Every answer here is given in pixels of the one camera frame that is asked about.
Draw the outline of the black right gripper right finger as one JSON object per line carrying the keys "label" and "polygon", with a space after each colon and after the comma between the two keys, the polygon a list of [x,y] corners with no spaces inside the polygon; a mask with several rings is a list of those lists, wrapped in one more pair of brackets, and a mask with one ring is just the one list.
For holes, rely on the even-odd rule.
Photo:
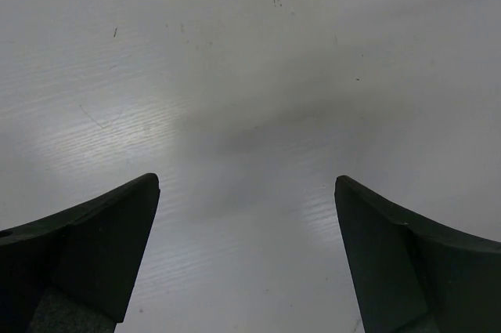
{"label": "black right gripper right finger", "polygon": [[334,199],[367,332],[498,332],[500,244],[437,223],[348,176]]}

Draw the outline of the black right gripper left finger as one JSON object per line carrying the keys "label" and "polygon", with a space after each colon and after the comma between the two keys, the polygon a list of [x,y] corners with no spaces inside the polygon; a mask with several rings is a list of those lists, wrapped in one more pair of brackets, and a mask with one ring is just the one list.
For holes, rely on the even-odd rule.
{"label": "black right gripper left finger", "polygon": [[3,332],[113,332],[124,321],[160,197],[146,173],[1,232]]}

